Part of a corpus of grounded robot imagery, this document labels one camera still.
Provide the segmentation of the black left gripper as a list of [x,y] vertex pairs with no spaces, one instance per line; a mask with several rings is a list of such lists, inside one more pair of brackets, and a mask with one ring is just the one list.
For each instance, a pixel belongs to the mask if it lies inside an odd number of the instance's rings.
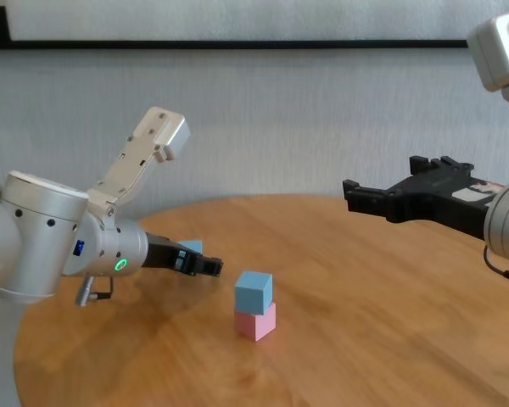
[[194,250],[171,241],[168,237],[146,233],[148,251],[142,268],[169,269],[188,276],[202,274],[218,277],[223,260],[198,255]]

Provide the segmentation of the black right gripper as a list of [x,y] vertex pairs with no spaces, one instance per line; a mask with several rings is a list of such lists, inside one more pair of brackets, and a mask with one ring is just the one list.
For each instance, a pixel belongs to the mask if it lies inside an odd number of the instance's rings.
[[349,212],[383,217],[393,223],[431,220],[480,240],[484,221],[500,185],[472,176],[474,165],[449,156],[409,158],[410,176],[389,189],[342,182]]

